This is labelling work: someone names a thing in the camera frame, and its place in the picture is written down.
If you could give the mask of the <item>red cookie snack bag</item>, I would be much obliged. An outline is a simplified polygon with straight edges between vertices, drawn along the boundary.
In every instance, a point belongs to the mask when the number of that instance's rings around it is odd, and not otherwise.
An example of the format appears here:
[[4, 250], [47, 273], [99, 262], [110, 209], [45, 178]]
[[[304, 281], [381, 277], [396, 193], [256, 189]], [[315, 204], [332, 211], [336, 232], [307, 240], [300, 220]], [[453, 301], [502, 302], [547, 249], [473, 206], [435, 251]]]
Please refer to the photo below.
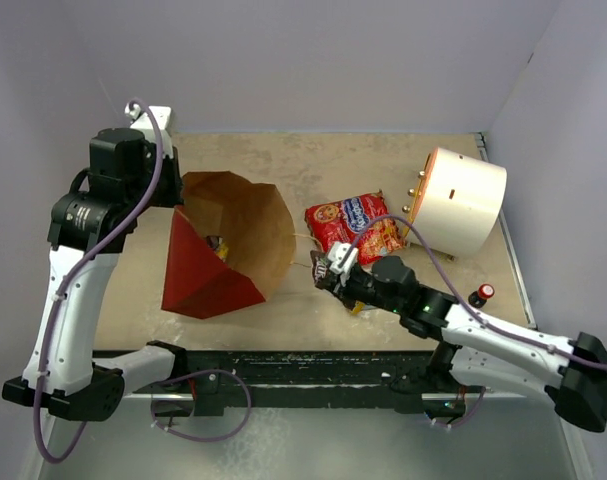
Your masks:
[[[304, 212], [312, 236], [328, 252], [335, 242], [350, 244], [374, 218], [389, 214], [381, 190], [340, 201], [314, 205]], [[369, 227], [357, 242], [358, 262], [369, 265], [405, 247], [399, 228], [392, 219]]]

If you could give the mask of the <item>red paper bag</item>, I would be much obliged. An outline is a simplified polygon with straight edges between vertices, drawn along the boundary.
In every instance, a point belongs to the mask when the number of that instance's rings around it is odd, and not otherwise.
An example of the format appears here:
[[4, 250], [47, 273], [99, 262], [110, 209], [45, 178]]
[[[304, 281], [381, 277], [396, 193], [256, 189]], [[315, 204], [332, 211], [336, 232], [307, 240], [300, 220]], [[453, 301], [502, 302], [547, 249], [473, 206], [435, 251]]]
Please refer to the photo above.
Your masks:
[[161, 307], [197, 319], [264, 303], [297, 247], [278, 188], [231, 171], [188, 172], [170, 228]]

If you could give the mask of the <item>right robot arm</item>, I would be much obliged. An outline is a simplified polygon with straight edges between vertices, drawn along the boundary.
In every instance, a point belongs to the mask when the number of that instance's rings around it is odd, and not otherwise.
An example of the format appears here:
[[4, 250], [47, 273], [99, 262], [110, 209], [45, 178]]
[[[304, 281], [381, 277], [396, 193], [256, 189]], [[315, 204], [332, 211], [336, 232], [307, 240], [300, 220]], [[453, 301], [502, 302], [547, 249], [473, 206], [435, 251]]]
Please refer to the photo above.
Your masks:
[[344, 307], [363, 303], [395, 314], [410, 334], [437, 341], [427, 369], [435, 389], [460, 384], [536, 398], [580, 429], [605, 431], [607, 349], [598, 337], [541, 333], [487, 315], [421, 284], [397, 256], [369, 270], [321, 252], [311, 257], [315, 287]]

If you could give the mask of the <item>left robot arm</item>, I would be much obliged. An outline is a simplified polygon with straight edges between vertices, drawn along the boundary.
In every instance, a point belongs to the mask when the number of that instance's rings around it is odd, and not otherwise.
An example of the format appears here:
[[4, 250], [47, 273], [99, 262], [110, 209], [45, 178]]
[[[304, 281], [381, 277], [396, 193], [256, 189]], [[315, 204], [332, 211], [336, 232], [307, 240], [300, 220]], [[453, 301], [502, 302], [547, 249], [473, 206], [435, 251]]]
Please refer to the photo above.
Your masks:
[[189, 378], [184, 348], [150, 341], [114, 358], [93, 346], [110, 277], [126, 237], [148, 207], [181, 204], [178, 154], [167, 132], [110, 128], [89, 143], [88, 168], [51, 210], [50, 272], [36, 345], [23, 373], [5, 381], [4, 400], [78, 422], [101, 422], [122, 398], [157, 383], [167, 392]]

